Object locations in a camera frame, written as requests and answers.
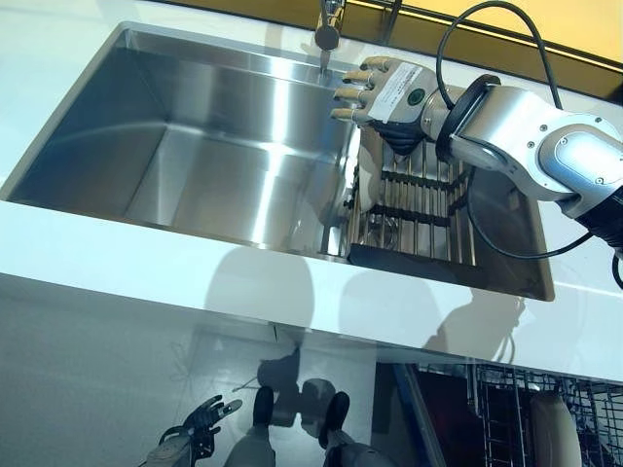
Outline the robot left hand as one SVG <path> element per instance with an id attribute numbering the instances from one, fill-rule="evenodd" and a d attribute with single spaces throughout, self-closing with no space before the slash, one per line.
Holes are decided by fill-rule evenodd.
<path id="1" fill-rule="evenodd" d="M 185 419 L 183 426 L 191 438 L 191 451 L 194 460 L 210 457 L 215 450 L 215 435 L 220 431 L 218 423 L 239 410 L 241 399 L 230 403 L 222 401 L 217 395 L 200 404 Z"/>

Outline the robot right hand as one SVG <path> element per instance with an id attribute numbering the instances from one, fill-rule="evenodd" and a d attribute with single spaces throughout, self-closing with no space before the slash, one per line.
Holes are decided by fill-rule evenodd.
<path id="1" fill-rule="evenodd" d="M 414 62 L 369 56 L 342 81 L 330 116 L 370 127 L 399 156 L 436 141 L 449 114 L 435 72 Z"/>

